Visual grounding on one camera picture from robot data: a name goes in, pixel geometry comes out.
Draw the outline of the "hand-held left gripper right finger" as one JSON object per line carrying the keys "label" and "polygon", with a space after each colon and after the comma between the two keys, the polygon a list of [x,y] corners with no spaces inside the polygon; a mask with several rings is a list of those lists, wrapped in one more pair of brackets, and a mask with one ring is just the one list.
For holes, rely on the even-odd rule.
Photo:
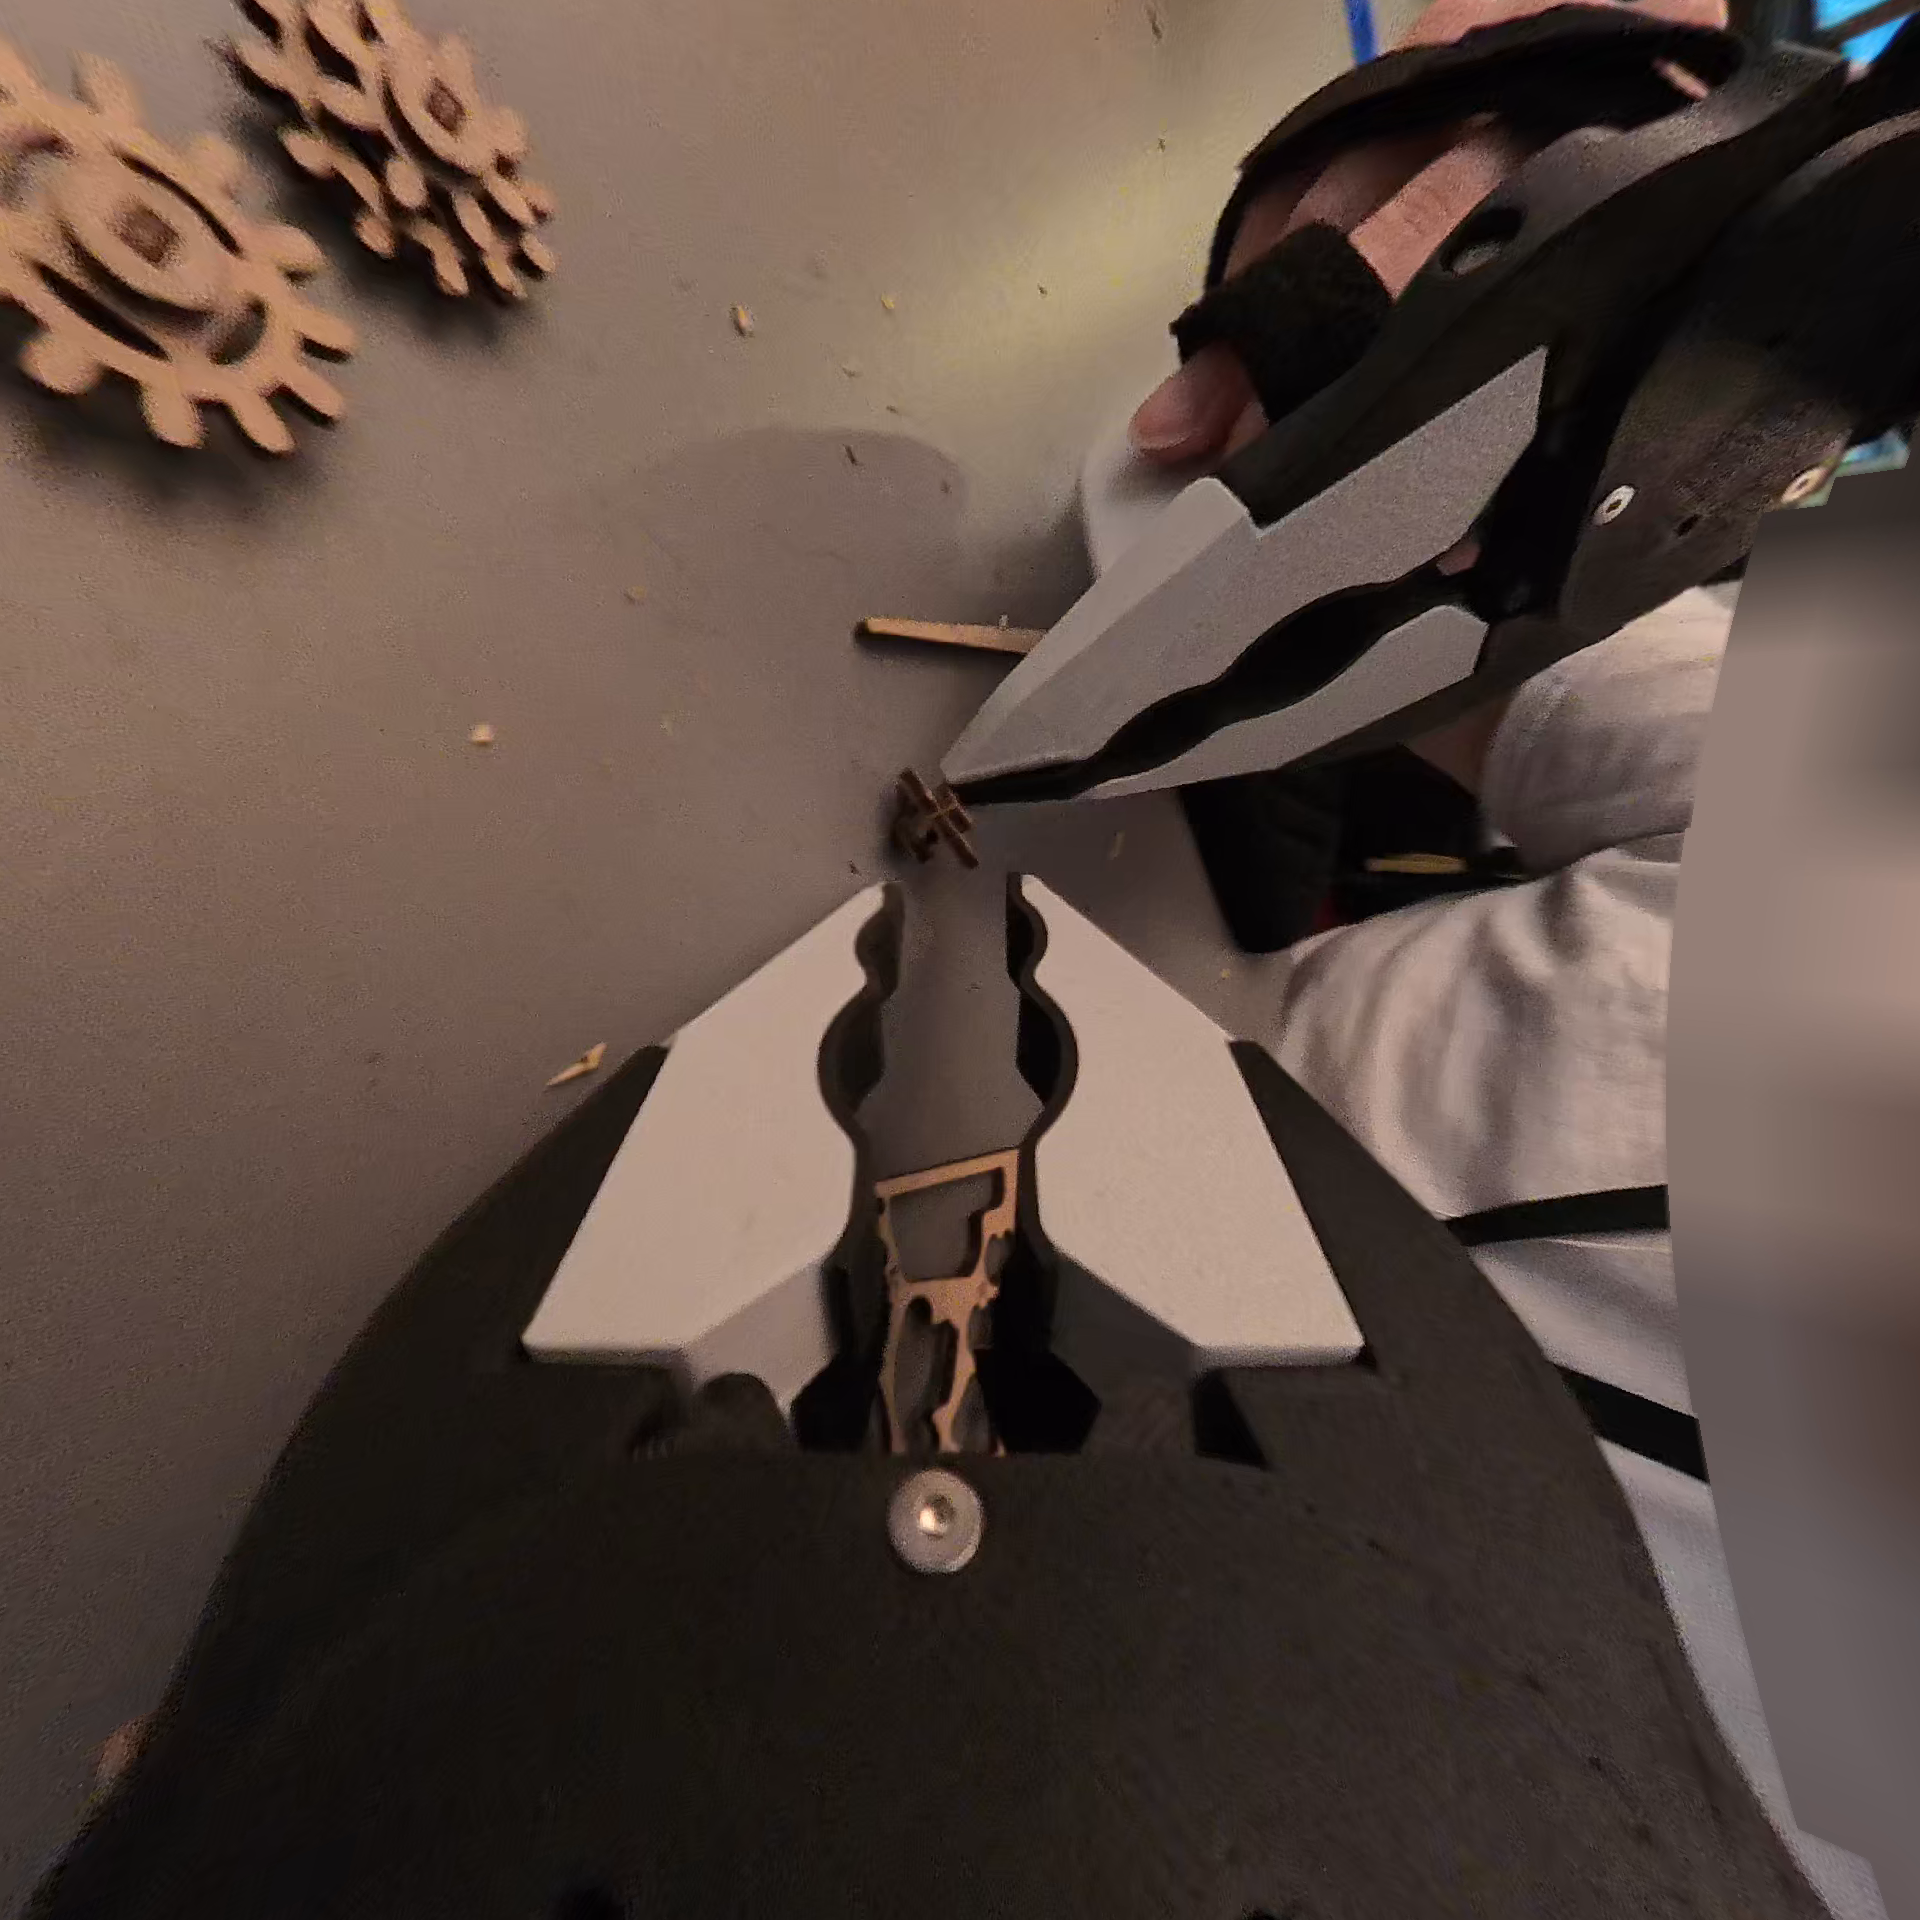
{"label": "hand-held left gripper right finger", "polygon": [[1044,1354],[1100,1405],[1354,1363],[1355,1313],[1236,1038],[1032,875],[1006,883],[1006,965]]}

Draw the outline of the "thin wooden splinter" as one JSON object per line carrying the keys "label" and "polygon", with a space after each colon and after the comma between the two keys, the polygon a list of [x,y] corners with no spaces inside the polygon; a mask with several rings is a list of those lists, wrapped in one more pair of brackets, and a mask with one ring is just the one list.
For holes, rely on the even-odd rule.
{"label": "thin wooden splinter", "polygon": [[885,644],[929,644],[967,653],[1025,657],[1044,639],[1044,629],[1014,628],[1008,620],[924,620],[900,617],[865,617],[854,639]]}

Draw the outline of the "person's right hand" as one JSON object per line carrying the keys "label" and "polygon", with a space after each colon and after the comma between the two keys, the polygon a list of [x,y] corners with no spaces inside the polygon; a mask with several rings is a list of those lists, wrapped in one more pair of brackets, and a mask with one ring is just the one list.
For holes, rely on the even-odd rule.
{"label": "person's right hand", "polygon": [[[1354,146],[1315,174],[1272,179],[1245,207],[1223,276],[1245,273],[1299,228],[1354,241],[1381,286],[1403,292],[1445,236],[1529,155],[1490,119]],[[1197,351],[1162,381],[1128,423],[1133,453],[1163,468],[1210,468],[1266,429],[1236,349]]]}

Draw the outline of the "laser-cut plywood sheet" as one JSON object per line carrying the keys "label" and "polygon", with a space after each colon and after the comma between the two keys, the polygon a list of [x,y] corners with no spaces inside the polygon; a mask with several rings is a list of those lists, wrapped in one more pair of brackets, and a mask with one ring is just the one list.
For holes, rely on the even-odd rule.
{"label": "laser-cut plywood sheet", "polygon": [[[900,1256],[904,1202],[983,1180],[971,1211],[968,1246],[958,1271],[919,1276]],[[1018,1147],[898,1173],[877,1180],[877,1236],[884,1254],[885,1339],[877,1371],[875,1432],[888,1453],[911,1459],[1006,1454],[979,1374],[992,1344],[999,1274],[1018,1227]]]}

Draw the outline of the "small wooden gear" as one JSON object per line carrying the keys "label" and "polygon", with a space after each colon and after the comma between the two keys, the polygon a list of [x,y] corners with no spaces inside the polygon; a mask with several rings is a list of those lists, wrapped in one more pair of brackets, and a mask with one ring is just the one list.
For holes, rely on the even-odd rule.
{"label": "small wooden gear", "polygon": [[3,159],[3,298],[33,324],[31,383],[63,397],[124,383],[175,449],[203,444],[210,411],[277,458],[296,447],[283,400],[341,417],[322,366],[356,332],[309,291],[323,251],[252,203],[227,138],[154,132],[105,58],[76,56],[60,86],[5,41]]}
{"label": "small wooden gear", "polygon": [[353,214],[379,261],[420,259],[439,292],[520,302],[556,273],[550,193],[524,121],[493,100],[467,41],[397,3],[242,3],[237,77],[277,113],[287,161]]}

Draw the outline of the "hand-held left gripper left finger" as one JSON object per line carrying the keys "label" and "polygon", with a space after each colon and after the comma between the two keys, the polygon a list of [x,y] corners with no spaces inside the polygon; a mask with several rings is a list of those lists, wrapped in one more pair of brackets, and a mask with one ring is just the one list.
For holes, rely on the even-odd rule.
{"label": "hand-held left gripper left finger", "polygon": [[780,1412],[828,1371],[900,933],[898,885],[857,891],[666,1038],[524,1326],[529,1358],[751,1377]]}

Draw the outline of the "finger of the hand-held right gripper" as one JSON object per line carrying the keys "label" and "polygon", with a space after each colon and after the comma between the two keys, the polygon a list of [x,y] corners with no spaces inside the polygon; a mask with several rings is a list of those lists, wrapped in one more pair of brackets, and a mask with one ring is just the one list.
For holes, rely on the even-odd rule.
{"label": "finger of the hand-held right gripper", "polygon": [[1087,766],[1090,799],[1280,771],[1471,677],[1486,623],[1434,606],[1349,649],[1310,629],[1259,641],[1215,683],[1128,721]]}
{"label": "finger of the hand-held right gripper", "polygon": [[1434,606],[1471,613],[1436,561],[1533,442],[1545,366],[1529,351],[1264,524],[1226,479],[1192,482],[995,689],[943,780],[958,796],[1085,796],[1085,766],[1128,721],[1259,641],[1310,629],[1355,649]]}

